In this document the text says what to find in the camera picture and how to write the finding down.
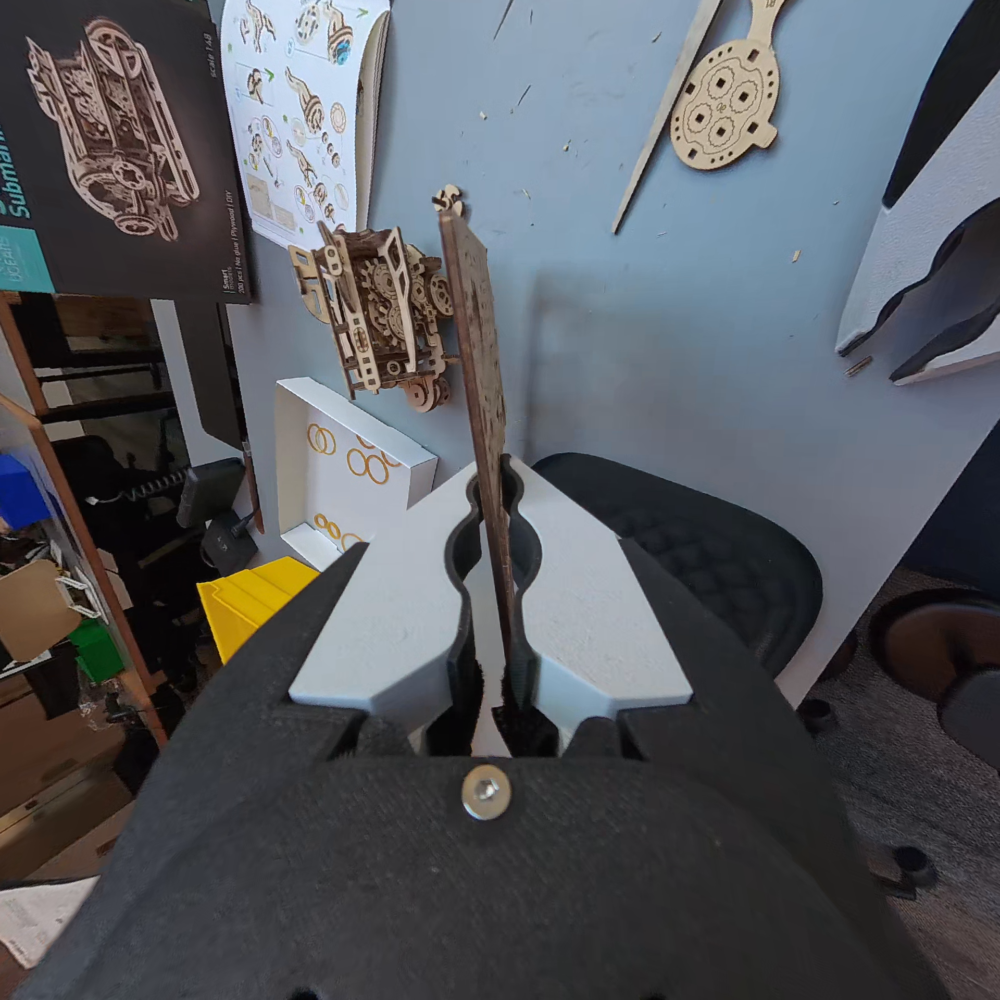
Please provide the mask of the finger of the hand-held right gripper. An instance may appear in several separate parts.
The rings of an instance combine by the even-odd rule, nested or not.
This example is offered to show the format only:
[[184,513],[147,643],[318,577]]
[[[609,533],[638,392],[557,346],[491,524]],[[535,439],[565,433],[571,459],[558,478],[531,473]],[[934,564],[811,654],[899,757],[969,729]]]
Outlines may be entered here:
[[881,207],[844,307],[846,357],[884,325],[890,302],[940,267],[953,234],[999,195],[999,94],[983,92],[892,207]]
[[897,367],[894,385],[958,374],[999,360],[999,300],[947,327]]

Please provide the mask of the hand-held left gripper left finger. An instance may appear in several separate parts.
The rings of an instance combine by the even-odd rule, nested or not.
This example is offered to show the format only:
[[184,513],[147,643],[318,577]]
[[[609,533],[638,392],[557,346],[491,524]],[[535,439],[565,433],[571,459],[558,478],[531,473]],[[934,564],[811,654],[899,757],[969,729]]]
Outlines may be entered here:
[[289,689],[423,733],[433,756],[470,756],[484,681],[469,573],[482,560],[475,463],[382,528]]

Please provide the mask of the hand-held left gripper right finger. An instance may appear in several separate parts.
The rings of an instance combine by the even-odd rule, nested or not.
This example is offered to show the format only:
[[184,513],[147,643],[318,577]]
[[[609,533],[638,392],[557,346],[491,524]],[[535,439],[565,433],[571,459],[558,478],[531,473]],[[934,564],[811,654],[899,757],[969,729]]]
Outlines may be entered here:
[[514,757],[557,756],[592,718],[687,705],[693,689],[622,539],[503,456],[516,592],[498,729]]

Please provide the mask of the laser-cut plywood sheet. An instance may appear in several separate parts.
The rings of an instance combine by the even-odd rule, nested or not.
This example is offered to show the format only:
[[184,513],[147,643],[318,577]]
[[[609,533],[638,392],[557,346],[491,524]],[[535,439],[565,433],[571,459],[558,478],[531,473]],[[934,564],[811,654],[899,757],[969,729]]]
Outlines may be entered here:
[[453,303],[499,627],[505,664],[509,665],[515,588],[502,474],[507,416],[488,253],[453,209],[440,213],[439,229]]

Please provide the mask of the wooden mechanical model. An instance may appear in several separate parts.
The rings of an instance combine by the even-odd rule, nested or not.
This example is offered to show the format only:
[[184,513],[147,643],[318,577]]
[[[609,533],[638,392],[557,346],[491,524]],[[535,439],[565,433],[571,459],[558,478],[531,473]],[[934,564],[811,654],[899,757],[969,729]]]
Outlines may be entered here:
[[451,396],[439,322],[454,315],[439,257],[407,243],[399,227],[361,232],[318,225],[316,249],[288,247],[299,294],[329,327],[347,397],[401,389],[428,413]]

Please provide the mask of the black model kit box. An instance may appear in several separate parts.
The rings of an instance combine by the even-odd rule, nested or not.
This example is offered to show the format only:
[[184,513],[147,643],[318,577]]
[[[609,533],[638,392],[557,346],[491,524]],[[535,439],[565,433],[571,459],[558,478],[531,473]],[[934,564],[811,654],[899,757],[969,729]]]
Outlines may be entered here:
[[252,301],[206,2],[1,4],[1,288]]

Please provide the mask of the black mesh office chair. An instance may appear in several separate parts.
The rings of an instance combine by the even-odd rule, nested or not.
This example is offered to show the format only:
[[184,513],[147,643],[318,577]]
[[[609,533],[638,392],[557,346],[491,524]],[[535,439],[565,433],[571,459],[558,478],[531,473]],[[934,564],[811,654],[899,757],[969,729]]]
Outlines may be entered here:
[[741,506],[603,457],[559,453],[533,470],[636,543],[729,627],[776,679],[812,631],[823,602],[806,546]]

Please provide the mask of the black electronic device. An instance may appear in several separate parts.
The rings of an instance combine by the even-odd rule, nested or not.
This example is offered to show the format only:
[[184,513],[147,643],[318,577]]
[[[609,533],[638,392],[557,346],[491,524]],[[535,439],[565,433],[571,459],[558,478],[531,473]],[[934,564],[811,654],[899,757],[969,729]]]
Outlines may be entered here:
[[258,552],[251,537],[255,511],[240,517],[234,502],[245,478],[243,462],[226,458],[189,467],[177,510],[179,527],[201,529],[201,555],[221,577],[246,569]]

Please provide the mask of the round perforated wooden disc part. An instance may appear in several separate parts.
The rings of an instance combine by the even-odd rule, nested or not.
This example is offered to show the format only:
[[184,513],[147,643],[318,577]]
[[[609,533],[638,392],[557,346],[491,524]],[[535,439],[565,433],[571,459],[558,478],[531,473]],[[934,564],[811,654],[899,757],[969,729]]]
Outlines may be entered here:
[[672,146],[688,167],[728,166],[777,137],[771,118],[780,90],[773,31],[783,1],[753,1],[744,39],[709,52],[691,71],[671,119]]

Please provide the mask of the green plastic bin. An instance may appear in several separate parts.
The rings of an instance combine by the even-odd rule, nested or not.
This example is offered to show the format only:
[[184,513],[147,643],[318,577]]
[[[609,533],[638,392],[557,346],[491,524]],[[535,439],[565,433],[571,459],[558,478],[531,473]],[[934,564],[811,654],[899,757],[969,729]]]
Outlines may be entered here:
[[93,684],[103,684],[125,669],[114,639],[99,619],[84,619],[69,634],[76,662]]

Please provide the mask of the brown cardboard piece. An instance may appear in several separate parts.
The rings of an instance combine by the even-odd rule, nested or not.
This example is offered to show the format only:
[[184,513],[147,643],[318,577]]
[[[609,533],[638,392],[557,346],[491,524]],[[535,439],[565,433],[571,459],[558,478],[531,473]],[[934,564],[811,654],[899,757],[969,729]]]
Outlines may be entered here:
[[11,661],[34,660],[80,625],[61,576],[54,562],[38,559],[1,578],[1,644]]

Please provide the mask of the blue plastic bin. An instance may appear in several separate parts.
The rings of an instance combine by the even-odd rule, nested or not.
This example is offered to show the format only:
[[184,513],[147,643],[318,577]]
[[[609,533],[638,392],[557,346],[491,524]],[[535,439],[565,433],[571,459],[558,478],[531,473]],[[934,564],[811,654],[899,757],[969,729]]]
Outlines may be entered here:
[[1,454],[1,520],[17,532],[59,516],[50,477],[39,459],[27,453]]

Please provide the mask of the black chair caster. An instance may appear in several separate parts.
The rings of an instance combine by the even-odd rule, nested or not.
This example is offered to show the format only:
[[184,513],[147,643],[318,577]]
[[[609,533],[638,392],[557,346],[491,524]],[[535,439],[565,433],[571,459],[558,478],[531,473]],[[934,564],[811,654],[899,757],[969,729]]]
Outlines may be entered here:
[[889,847],[883,860],[883,868],[870,868],[869,874],[888,898],[911,902],[940,885],[940,875],[933,860],[915,845]]

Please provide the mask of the illustrated instruction booklet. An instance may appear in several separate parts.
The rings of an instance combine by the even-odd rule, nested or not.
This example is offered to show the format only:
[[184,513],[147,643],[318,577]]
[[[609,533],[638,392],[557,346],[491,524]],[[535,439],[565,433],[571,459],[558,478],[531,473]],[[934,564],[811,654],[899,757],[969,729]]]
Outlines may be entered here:
[[389,1],[226,1],[229,117],[249,217],[275,245],[368,226]]

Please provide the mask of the wooden shelf frame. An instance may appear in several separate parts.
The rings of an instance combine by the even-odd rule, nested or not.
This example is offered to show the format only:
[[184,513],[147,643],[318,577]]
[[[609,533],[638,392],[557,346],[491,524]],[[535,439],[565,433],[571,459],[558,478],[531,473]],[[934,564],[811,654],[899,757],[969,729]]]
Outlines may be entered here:
[[150,673],[111,577],[94,544],[79,504],[54,451],[42,417],[49,409],[35,376],[27,349],[17,330],[10,304],[2,295],[2,438],[13,449],[21,449],[26,464],[42,485],[50,510],[56,514],[50,531],[68,545],[68,564],[79,567],[95,593],[95,604],[124,663],[122,681],[140,710],[144,724],[160,748],[168,734],[151,700],[163,677]]

